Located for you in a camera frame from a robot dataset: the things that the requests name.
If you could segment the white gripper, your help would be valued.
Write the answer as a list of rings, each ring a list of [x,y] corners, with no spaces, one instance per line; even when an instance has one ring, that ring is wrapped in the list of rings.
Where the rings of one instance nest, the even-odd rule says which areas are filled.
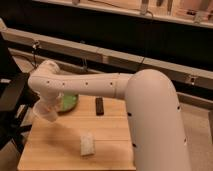
[[[63,95],[61,93],[53,95],[42,94],[40,96],[38,105],[41,109],[44,109],[48,112],[52,110],[60,112],[63,108]]]

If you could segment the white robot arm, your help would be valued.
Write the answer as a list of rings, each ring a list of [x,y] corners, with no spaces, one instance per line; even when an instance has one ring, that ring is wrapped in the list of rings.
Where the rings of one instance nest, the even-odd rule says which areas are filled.
[[[136,171],[191,171],[180,102],[172,81],[155,69],[134,74],[62,75],[52,60],[43,61],[28,79],[40,95],[33,110],[54,121],[62,93],[125,102]]]

